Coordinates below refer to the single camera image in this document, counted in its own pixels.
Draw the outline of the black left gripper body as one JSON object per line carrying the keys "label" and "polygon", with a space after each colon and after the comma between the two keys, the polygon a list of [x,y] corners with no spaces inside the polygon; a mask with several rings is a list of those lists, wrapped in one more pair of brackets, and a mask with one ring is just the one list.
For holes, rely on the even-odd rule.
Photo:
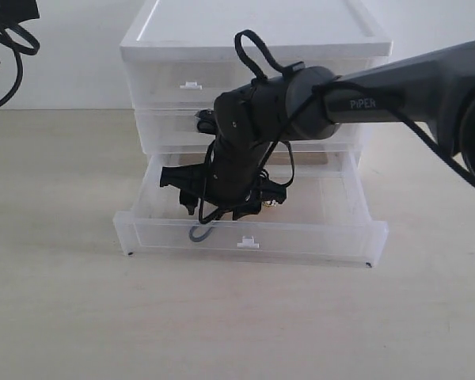
{"label": "black left gripper body", "polygon": [[0,22],[19,24],[39,18],[36,0],[0,0]]}

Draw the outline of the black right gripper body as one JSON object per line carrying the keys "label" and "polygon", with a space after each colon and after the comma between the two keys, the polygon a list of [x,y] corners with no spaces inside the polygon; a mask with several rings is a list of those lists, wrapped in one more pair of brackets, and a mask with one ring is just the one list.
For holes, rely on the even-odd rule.
{"label": "black right gripper body", "polygon": [[270,146],[269,142],[235,146],[217,138],[206,176],[204,200],[217,207],[244,203],[258,182],[259,166]]}

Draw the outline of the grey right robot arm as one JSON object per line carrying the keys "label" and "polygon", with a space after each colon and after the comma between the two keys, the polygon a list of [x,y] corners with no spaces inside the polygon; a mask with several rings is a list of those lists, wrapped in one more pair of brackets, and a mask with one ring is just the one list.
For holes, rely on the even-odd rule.
{"label": "grey right robot arm", "polygon": [[265,168],[274,149],[327,139],[344,124],[402,123],[475,188],[475,41],[343,76],[323,66],[283,66],[261,40],[256,45],[277,76],[236,44],[253,79],[198,113],[198,130],[214,138],[203,162],[161,172],[161,185],[177,188],[200,223],[282,203],[287,184]]}

